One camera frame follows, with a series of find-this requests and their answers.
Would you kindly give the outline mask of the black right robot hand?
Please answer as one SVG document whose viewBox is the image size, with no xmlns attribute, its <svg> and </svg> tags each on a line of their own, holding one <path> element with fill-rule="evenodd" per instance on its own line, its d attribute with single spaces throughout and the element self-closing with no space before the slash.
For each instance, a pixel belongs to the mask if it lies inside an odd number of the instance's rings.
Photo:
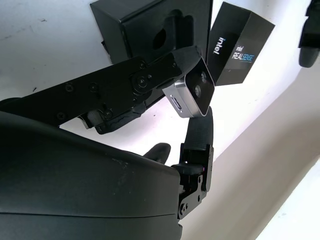
<svg viewBox="0 0 320 240">
<path fill-rule="evenodd" d="M 159 143 L 139 155 L 61 129 L 103 135 L 139 118 L 161 90 L 188 118 L 178 164 Z M 152 63 L 135 57 L 0 102 L 3 240 L 179 240 L 179 221 L 211 187 L 215 85 L 196 46 Z"/>
</svg>

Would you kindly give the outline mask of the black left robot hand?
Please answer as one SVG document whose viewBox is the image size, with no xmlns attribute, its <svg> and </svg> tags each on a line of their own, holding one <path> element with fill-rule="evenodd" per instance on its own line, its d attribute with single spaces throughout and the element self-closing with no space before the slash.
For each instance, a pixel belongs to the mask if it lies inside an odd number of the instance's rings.
<svg viewBox="0 0 320 240">
<path fill-rule="evenodd" d="M 298 48 L 299 65 L 311 68 L 320 54 L 320 1 L 312 0 L 306 10 Z"/>
</svg>

